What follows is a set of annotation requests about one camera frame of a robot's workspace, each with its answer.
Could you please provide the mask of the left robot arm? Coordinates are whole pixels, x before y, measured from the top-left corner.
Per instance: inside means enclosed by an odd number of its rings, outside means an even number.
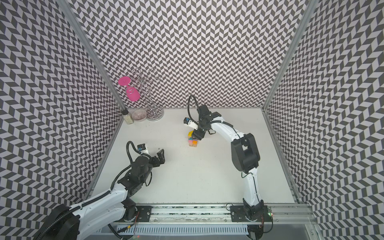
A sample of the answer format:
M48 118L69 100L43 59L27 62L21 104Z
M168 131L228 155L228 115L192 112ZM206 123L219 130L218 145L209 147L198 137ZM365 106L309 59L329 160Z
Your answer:
M84 240L117 220L135 220L131 197L152 181L152 169L165 163L164 150L156 156L141 154L123 169L106 191L72 206L59 205L45 218L35 240Z

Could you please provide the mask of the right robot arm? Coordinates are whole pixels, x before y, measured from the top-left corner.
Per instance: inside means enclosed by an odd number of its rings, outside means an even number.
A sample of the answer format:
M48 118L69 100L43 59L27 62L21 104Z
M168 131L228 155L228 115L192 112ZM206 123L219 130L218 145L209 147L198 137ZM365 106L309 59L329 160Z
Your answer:
M199 120L194 122L191 116L184 119L184 124L193 129L192 137L202 140L210 130L220 134L231 144L231 158L235 168L245 179L243 209L247 220L254 222L261 218L264 201L261 197L257 180L261 159L254 135L244 134L226 122L218 112L211 112L207 106L197 107Z

